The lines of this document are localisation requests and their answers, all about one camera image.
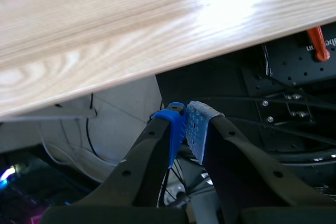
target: blue gripper pad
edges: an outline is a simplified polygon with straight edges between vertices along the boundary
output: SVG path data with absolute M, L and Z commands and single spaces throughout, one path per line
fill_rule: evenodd
M 169 168 L 172 168 L 177 151 L 179 150 L 185 136 L 186 109 L 183 103 L 172 102 L 168 106 L 170 105 L 183 106 L 183 115 L 180 115 L 177 111 L 163 109 L 156 112 L 153 115 L 153 118 L 164 118 L 171 122 Z
M 203 102 L 190 102 L 187 105 L 187 127 L 186 138 L 188 145 L 199 161 L 203 162 L 205 140 L 208 124 L 211 118 L 224 114 L 211 108 Z

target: perforated black plate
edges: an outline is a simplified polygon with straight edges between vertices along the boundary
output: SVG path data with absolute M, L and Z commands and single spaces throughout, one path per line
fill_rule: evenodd
M 266 43 L 273 77 L 290 86 L 336 78 L 336 23 L 322 27 L 330 59 L 317 62 L 307 32 Z M 265 95 L 281 89 L 269 80 L 260 80 L 247 69 L 243 76 L 249 95 Z

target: black metal panel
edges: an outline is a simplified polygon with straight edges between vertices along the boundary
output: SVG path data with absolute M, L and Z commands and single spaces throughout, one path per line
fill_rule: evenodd
M 226 115 L 259 120 L 254 102 L 207 99 L 214 95 L 247 95 L 240 68 L 226 65 L 221 60 L 222 57 L 236 59 L 244 55 L 246 51 L 241 50 L 156 75 L 164 105 L 188 103 L 195 99 Z M 256 127 L 239 122 L 235 124 L 255 145 L 263 147 Z
M 305 31 L 267 42 L 265 45 L 273 72 L 272 77 L 289 86 L 301 86 L 336 78 L 336 23 L 322 26 L 322 32 L 330 52 L 330 59 L 325 62 L 316 61 L 315 50 L 312 49 Z M 279 85 L 260 79 L 255 74 L 255 69 L 243 69 L 243 76 L 249 95 L 266 95 L 282 90 Z

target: black cable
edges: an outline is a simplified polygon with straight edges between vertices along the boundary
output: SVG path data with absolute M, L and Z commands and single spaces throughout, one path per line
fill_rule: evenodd
M 166 189 L 165 190 L 174 200 L 176 200 L 176 198 Z
M 221 60 L 224 64 L 226 64 L 226 65 L 230 65 L 230 66 L 235 67 L 235 68 L 245 68 L 245 69 L 250 70 L 249 68 L 247 68 L 247 67 L 245 67 L 245 66 L 237 65 L 237 64 L 235 64 L 235 63 L 233 63 L 233 62 L 231 62 L 231 61 L 229 61 L 229 60 L 226 60 L 226 59 L 224 59 L 224 58 L 220 58 L 220 60 Z M 331 105 L 331 103 L 326 102 L 326 101 L 323 100 L 323 99 L 317 98 L 317 97 L 315 97 L 315 96 L 313 96 L 313 95 L 306 94 L 306 93 L 304 93 L 302 90 L 300 90 L 300 89 L 298 89 L 298 88 L 290 87 L 290 86 L 286 85 L 285 83 L 283 83 L 283 82 L 279 81 L 278 79 L 275 79 L 275 78 L 273 78 L 273 77 L 271 77 L 271 76 L 264 75 L 263 77 L 264 77 L 265 79 L 268 79 L 269 81 L 274 82 L 275 84 L 281 86 L 282 88 L 284 88 L 284 89 L 286 89 L 286 90 L 288 90 L 288 91 L 290 91 L 290 92 L 298 93 L 298 94 L 302 95 L 303 97 L 305 97 L 305 98 L 307 98 L 307 99 L 311 99 L 311 100 L 315 100 L 315 101 L 319 101 L 319 102 L 323 102 L 323 103 L 326 103 L 326 104 Z
M 333 165 L 336 164 L 336 160 L 327 160 L 327 161 L 315 161 L 315 162 L 287 162 L 287 163 L 281 163 L 284 166 L 316 166 L 316 165 Z
M 164 192 L 167 189 L 169 172 L 170 172 L 170 170 L 168 169 L 166 171 L 166 175 L 165 175 L 164 180 L 163 180 L 163 184 L 162 184 L 162 188 L 161 188 L 161 193 L 160 193 L 160 196 L 159 196 L 159 202 L 158 202 L 159 207 L 165 206 L 165 204 L 164 204 Z
M 329 148 L 322 151 L 315 152 L 289 152 L 289 153 L 277 153 L 269 152 L 270 155 L 275 157 L 279 162 L 295 163 L 295 162 L 310 162 L 315 158 L 331 159 L 336 157 L 336 148 Z
M 195 165 L 197 167 L 203 167 L 199 163 L 197 163 L 195 161 L 192 161 L 190 158 L 185 157 L 184 155 L 178 154 L 177 157 L 180 158 L 180 159 L 183 159 L 184 161 L 188 162 L 189 164 Z
M 258 126 L 263 126 L 266 128 L 270 128 L 276 131 L 282 131 L 282 132 L 286 132 L 292 135 L 296 135 L 296 136 L 303 136 L 309 139 L 313 139 L 322 143 L 327 143 L 327 144 L 331 144 L 331 145 L 336 145 L 336 140 L 329 138 L 329 137 L 324 137 L 324 136 L 318 136 L 315 134 L 311 134 L 311 133 L 306 133 L 306 132 L 302 132 L 302 131 L 297 131 L 297 130 L 292 130 L 292 129 L 288 129 L 288 128 L 284 128 L 284 127 L 279 127 L 273 124 L 267 124 L 267 123 L 261 123 L 261 122 L 256 122 L 256 121 L 252 121 L 252 120 L 248 120 L 248 119 L 244 119 L 244 118 L 237 118 L 234 116 L 226 116 L 227 119 L 229 120 L 236 120 L 236 121 L 240 121 L 240 122 L 245 122 L 248 124 L 254 124 L 254 125 L 258 125 Z
M 274 102 L 274 103 L 288 103 L 288 104 L 299 104 L 306 105 L 311 107 L 318 107 L 323 109 L 329 109 L 336 111 L 336 104 L 329 103 L 316 103 L 316 102 L 306 102 L 306 101 L 293 101 L 293 100 L 285 100 L 285 99 L 272 99 L 267 97 L 244 97 L 239 95 L 218 95 L 211 97 L 197 97 L 188 101 L 183 102 L 184 104 L 188 104 L 191 101 L 200 101 L 200 100 L 235 100 L 235 101 L 253 101 L 253 102 Z
M 181 184 L 183 185 L 185 191 L 187 191 L 187 186 L 185 184 L 185 182 L 182 180 L 182 178 L 180 178 L 178 176 L 178 174 L 176 173 L 176 171 L 173 168 L 170 168 L 170 170 L 172 170 L 172 172 L 174 173 L 174 175 L 176 176 L 176 178 L 181 182 Z
M 90 109 L 93 109 L 93 93 L 91 94 Z M 92 145 L 92 142 L 91 142 L 91 138 L 90 138 L 90 134 L 89 134 L 89 118 L 86 118 L 86 127 L 85 127 L 85 129 L 86 129 L 86 137 L 87 137 L 87 139 L 88 139 L 88 142 L 89 142 L 89 145 L 90 145 L 90 148 L 91 148 L 93 154 L 94 154 L 97 158 L 99 158 L 99 159 L 101 159 L 101 160 L 107 162 L 105 159 L 101 158 L 101 157 L 97 154 L 97 152 L 95 151 L 95 149 L 93 148 L 93 145 Z
M 163 105 L 163 101 L 161 100 L 161 103 L 160 103 L 160 109 L 159 109 L 158 111 L 156 111 L 156 112 L 159 112 L 159 111 L 162 110 L 162 105 Z M 151 114 L 151 115 L 149 116 L 149 119 L 148 119 L 148 121 L 147 121 L 147 124 L 149 124 L 149 122 L 152 120 L 153 115 L 154 115 L 156 112 L 154 112 L 153 114 Z
M 180 166 L 179 161 L 178 161 L 177 159 L 175 159 L 175 160 L 176 160 L 176 162 L 178 163 L 178 166 L 180 167 L 180 170 L 181 170 L 181 172 L 182 172 L 182 168 L 181 168 L 181 166 Z M 182 179 L 181 173 L 180 173 L 179 169 L 177 168 L 177 166 L 176 166 L 176 171 L 177 171 L 179 177 Z

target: white cable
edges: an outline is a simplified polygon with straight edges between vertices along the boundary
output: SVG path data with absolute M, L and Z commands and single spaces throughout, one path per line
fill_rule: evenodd
M 77 122 L 78 131 L 79 131 L 79 134 L 80 134 L 80 136 L 79 136 L 79 138 L 80 138 L 80 146 L 76 146 L 76 145 L 72 145 L 72 144 L 70 144 L 70 141 L 69 141 L 68 136 L 67 136 L 67 134 L 66 134 L 66 132 L 65 132 L 65 129 L 64 129 L 62 120 L 60 120 L 61 129 L 62 129 L 62 131 L 63 131 L 63 135 L 64 135 L 64 137 L 65 137 L 65 139 L 66 139 L 66 141 L 67 141 L 67 145 L 69 146 L 69 148 L 70 148 L 71 150 L 72 150 L 72 148 L 71 148 L 72 146 L 73 146 L 73 147 L 77 147 L 77 153 L 75 154 L 76 159 L 78 158 L 78 156 L 79 156 L 79 154 L 80 154 L 80 151 L 81 151 L 81 150 L 84 150 L 84 151 L 86 151 L 87 153 L 89 153 L 91 156 L 94 156 L 95 159 L 101 161 L 102 163 L 105 163 L 105 164 L 107 164 L 107 165 L 117 166 L 119 162 L 117 162 L 117 161 L 107 161 L 107 160 L 103 160 L 102 158 L 95 156 L 95 154 L 94 154 L 93 152 L 91 152 L 90 150 L 83 148 L 83 144 L 82 144 L 83 141 L 82 141 L 82 135 L 81 135 L 80 125 L 79 125 L 78 120 L 76 120 L 76 122 Z
M 59 165 L 71 165 L 71 164 L 66 163 L 66 162 L 60 162 L 60 161 L 58 161 L 57 159 L 55 159 L 55 158 L 53 157 L 53 155 L 49 152 L 49 150 L 48 150 L 48 148 L 47 148 L 47 146 L 46 146 L 45 139 L 44 139 L 44 137 L 43 137 L 43 134 L 42 134 L 42 131 L 41 131 L 41 126 L 40 126 L 40 124 L 38 124 L 38 130 L 39 130 L 39 134 L 40 134 L 40 137 L 41 137 L 41 140 L 42 140 L 42 145 L 43 145 L 44 149 L 46 150 L 47 154 L 49 155 L 49 157 L 50 157 L 55 163 L 57 163 L 57 164 L 59 164 Z M 97 181 L 97 182 L 99 182 L 99 183 L 102 182 L 100 179 L 97 179 L 97 178 L 91 176 L 90 174 L 88 174 L 88 173 L 85 171 L 85 169 L 84 169 L 78 162 L 76 162 L 76 161 L 73 159 L 73 157 L 72 157 L 70 154 L 68 154 L 66 151 L 64 151 L 63 149 L 59 148 L 59 147 L 58 147 L 57 145 L 55 145 L 55 144 L 51 144 L 51 143 L 49 143 L 49 145 L 52 145 L 53 148 L 55 148 L 56 150 L 58 150 L 59 152 L 61 152 L 62 154 L 64 154 L 68 159 L 70 159 L 70 161 L 73 162 L 73 164 L 76 165 L 77 168 L 78 168 L 82 173 L 84 173 L 86 176 L 90 177 L 91 179 L 93 179 L 94 181 Z
M 74 147 L 74 148 L 80 148 L 80 146 L 78 145 L 75 145 L 75 144 L 70 144 L 70 146 Z M 105 161 L 103 159 L 100 159 L 99 157 L 95 156 L 94 153 L 92 153 L 90 150 L 86 149 L 86 148 L 80 148 L 81 151 L 85 151 L 87 154 L 89 154 L 90 156 L 94 157 L 96 160 L 104 163 L 104 164 L 107 164 L 107 165 L 110 165 L 110 166 L 117 166 L 119 162 L 117 161 Z
M 86 176 L 92 178 L 93 180 L 101 183 L 102 180 L 96 178 L 96 177 L 93 177 L 92 175 L 88 174 L 85 169 L 78 163 L 76 162 L 73 157 L 71 157 L 71 155 L 69 153 L 67 153 L 66 151 L 64 151 L 63 149 L 61 149 L 60 147 L 58 147 L 57 145 L 53 144 L 53 143 L 48 143 L 50 146 L 52 146 L 54 149 L 56 149 L 57 151 L 61 152 L 62 154 L 64 154 L 68 159 L 70 159 L 70 161 L 72 161 L 76 166 L 77 168 L 82 172 L 84 173 Z

